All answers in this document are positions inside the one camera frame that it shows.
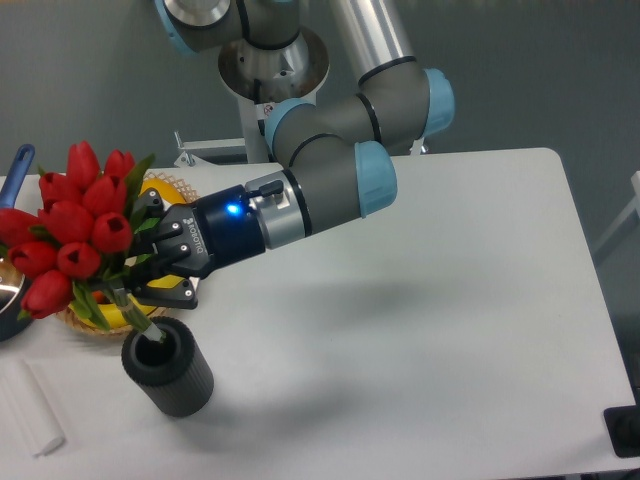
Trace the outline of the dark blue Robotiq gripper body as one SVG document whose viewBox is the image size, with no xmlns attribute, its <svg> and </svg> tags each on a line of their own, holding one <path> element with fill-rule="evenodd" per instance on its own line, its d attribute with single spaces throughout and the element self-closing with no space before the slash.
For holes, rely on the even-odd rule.
<svg viewBox="0 0 640 480">
<path fill-rule="evenodd" d="M 201 279 L 266 251 L 241 185 L 171 206 L 152 229 L 152 240 L 165 272 Z"/>
</svg>

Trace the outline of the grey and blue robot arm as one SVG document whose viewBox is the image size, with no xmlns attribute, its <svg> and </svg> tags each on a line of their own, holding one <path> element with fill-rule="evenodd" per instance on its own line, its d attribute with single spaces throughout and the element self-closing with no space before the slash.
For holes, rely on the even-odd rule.
<svg viewBox="0 0 640 480">
<path fill-rule="evenodd" d="M 193 279 L 388 207 L 397 195 L 390 149 L 453 120 L 449 81 L 417 63 L 391 1 L 332 3 L 359 89 L 327 106 L 310 101 L 328 59 L 297 2 L 160 1 L 156 9 L 176 44 L 220 48 L 220 75 L 251 103 L 253 142 L 280 170 L 169 208 L 144 196 L 136 210 L 154 225 L 135 236 L 132 253 L 143 261 L 124 283 L 143 304 L 192 309 Z"/>
</svg>

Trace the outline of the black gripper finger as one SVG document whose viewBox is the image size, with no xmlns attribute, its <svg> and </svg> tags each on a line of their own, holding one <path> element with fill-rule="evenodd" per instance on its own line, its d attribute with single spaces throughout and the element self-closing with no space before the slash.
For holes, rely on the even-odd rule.
<svg viewBox="0 0 640 480">
<path fill-rule="evenodd" d="M 198 305 L 198 278 L 183 278 L 179 285 L 170 289 L 149 288 L 147 284 L 137 286 L 132 291 L 133 296 L 140 293 L 140 299 L 137 300 L 140 304 L 176 309 L 195 309 Z"/>
<path fill-rule="evenodd" d="M 161 218 L 169 207 L 170 203 L 163 199 L 157 189 L 147 189 L 135 201 L 132 217 L 142 220 Z"/>
</svg>

